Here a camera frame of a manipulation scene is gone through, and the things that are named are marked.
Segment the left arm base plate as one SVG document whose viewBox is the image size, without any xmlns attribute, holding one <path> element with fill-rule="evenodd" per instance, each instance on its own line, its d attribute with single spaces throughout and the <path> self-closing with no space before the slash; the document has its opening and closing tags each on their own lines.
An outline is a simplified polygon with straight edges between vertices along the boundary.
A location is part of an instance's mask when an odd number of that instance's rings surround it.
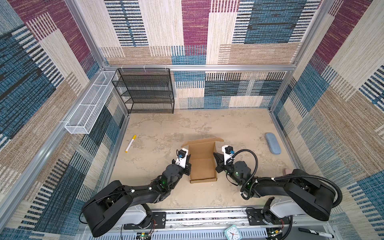
<svg viewBox="0 0 384 240">
<path fill-rule="evenodd" d="M 127 224 L 123 226 L 124 230 L 151 230 L 153 226 L 156 229 L 164 229 L 166 226 L 167 213 L 153 212 L 150 217 L 146 217 L 139 225 Z"/>
</svg>

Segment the brown cardboard box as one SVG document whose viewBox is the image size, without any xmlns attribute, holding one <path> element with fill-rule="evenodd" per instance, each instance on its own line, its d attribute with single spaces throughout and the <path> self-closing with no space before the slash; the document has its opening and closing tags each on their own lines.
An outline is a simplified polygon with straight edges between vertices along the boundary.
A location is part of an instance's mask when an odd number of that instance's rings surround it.
<svg viewBox="0 0 384 240">
<path fill-rule="evenodd" d="M 189 150 L 191 155 L 190 183 L 208 183 L 217 181 L 216 160 L 214 153 L 217 152 L 216 142 L 224 142 L 222 138 L 209 138 L 188 141 L 181 148 Z"/>
</svg>

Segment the small teal alarm clock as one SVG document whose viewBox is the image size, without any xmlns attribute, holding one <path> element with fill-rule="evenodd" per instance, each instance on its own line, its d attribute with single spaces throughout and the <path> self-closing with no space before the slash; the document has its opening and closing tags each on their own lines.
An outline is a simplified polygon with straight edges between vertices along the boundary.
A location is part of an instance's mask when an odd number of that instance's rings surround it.
<svg viewBox="0 0 384 240">
<path fill-rule="evenodd" d="M 227 240 L 241 240 L 243 237 L 236 225 L 232 225 L 225 230 Z"/>
</svg>

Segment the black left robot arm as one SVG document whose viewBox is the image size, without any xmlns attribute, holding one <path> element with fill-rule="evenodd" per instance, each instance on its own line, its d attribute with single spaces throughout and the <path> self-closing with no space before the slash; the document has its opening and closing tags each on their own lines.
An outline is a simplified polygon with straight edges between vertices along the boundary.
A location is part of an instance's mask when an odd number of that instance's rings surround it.
<svg viewBox="0 0 384 240">
<path fill-rule="evenodd" d="M 191 174 L 190 157 L 186 157 L 184 167 L 173 160 L 149 185 L 127 186 L 113 181 L 91 197 L 83 205 L 81 214 L 93 237 L 100 237 L 111 230 L 129 207 L 155 204 L 166 199 L 180 179 Z"/>
</svg>

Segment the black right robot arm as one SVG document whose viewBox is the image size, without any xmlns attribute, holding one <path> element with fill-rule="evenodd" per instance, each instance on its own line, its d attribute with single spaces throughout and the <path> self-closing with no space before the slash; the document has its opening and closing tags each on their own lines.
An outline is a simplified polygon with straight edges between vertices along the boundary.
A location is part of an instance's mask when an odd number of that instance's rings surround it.
<svg viewBox="0 0 384 240">
<path fill-rule="evenodd" d="M 213 154 L 218 173 L 225 172 L 240 187 L 244 200 L 268 196 L 260 216 L 266 224 L 294 215 L 308 215 L 328 221 L 331 210 L 343 200 L 341 189 L 332 181 L 309 175 L 300 169 L 280 177 L 256 177 L 244 161 L 235 161 L 236 153 Z"/>
</svg>

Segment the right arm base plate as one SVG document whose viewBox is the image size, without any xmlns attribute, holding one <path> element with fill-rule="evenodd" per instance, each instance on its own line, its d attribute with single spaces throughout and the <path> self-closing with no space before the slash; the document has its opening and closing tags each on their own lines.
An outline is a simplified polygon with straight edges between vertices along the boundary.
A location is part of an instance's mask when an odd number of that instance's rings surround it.
<svg viewBox="0 0 384 240">
<path fill-rule="evenodd" d="M 262 225 L 284 225 L 290 224 L 290 217 L 278 218 L 270 211 L 263 212 L 263 209 L 246 208 L 247 219 L 250 226 Z"/>
</svg>

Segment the yellow-capped white marker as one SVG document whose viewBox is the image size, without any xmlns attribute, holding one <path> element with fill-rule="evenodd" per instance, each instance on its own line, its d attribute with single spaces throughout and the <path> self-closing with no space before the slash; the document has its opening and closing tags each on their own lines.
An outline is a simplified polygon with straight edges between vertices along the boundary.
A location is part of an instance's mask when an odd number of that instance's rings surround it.
<svg viewBox="0 0 384 240">
<path fill-rule="evenodd" d="M 127 148 L 125 149 L 125 153 L 127 153 L 127 152 L 129 151 L 129 149 L 130 149 L 130 147 L 132 146 L 132 144 L 133 144 L 134 140 L 136 139 L 136 137 L 137 137 L 137 135 L 134 135 L 134 136 L 132 137 L 132 139 L 131 139 L 131 141 L 129 142 Z"/>
</svg>

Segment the black marker pen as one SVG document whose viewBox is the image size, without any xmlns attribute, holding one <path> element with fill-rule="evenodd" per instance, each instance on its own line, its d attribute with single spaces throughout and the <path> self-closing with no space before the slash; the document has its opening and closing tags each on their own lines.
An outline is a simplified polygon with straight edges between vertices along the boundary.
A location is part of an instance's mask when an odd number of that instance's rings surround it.
<svg viewBox="0 0 384 240">
<path fill-rule="evenodd" d="M 317 236 L 321 236 L 329 239 L 334 238 L 334 235 L 329 233 L 319 232 L 319 231 L 305 229 L 305 228 L 298 228 L 298 230 L 303 233 L 313 234 L 313 235 L 317 235 Z"/>
</svg>

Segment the blue-grey glasses case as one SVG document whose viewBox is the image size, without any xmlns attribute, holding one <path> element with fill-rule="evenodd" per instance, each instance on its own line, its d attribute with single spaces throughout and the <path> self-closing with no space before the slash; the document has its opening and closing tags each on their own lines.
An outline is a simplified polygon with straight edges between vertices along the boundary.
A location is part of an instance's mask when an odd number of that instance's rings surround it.
<svg viewBox="0 0 384 240">
<path fill-rule="evenodd" d="M 274 155 L 280 155 L 282 150 L 276 136 L 273 133 L 266 133 L 265 138 L 270 152 Z"/>
</svg>

